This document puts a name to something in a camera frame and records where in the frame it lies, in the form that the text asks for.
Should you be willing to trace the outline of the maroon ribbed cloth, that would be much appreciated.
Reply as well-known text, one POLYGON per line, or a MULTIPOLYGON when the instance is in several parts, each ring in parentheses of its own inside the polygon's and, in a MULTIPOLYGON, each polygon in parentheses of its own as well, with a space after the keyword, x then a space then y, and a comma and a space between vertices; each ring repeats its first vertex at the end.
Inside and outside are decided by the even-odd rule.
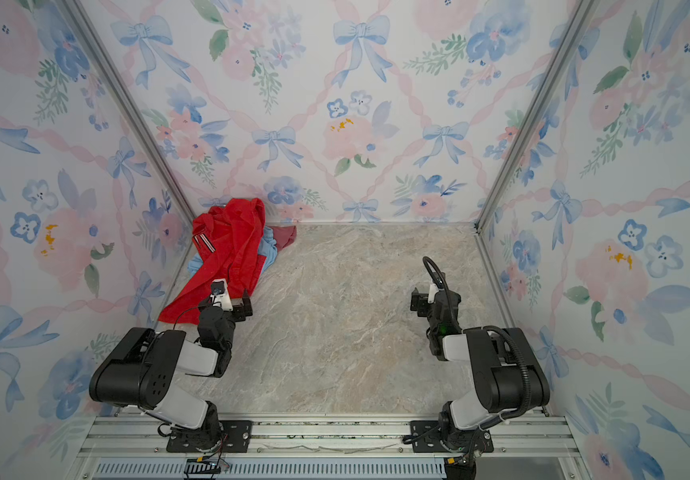
POLYGON ((297 238, 297 227, 291 226, 272 226, 273 238, 278 252, 292 245, 297 238))

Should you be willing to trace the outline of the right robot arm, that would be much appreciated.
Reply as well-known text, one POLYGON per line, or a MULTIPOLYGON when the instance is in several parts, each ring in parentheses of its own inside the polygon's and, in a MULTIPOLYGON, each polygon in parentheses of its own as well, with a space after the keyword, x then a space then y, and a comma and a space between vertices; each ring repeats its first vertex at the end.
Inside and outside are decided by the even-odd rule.
POLYGON ((410 310, 428 321, 431 353, 440 361, 466 363, 471 390, 444 404, 436 421, 414 420, 402 442, 416 453, 491 453, 491 430, 548 405, 551 389, 522 329, 463 329, 457 321, 461 296, 431 287, 415 289, 410 310))

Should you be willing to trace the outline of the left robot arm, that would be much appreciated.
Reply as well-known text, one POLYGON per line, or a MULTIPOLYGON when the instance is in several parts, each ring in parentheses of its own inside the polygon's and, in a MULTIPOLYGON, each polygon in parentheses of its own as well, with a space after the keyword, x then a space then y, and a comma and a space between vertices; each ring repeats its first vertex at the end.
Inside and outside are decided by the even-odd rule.
POLYGON ((198 340, 178 329, 157 332, 134 327, 94 372, 92 400, 117 407, 136 407, 160 421, 159 435, 169 453, 246 453, 253 423, 223 421, 216 404, 174 383, 177 373, 221 378, 232 361, 235 329, 253 315, 244 294, 233 305, 224 294, 212 293, 195 309, 198 340))

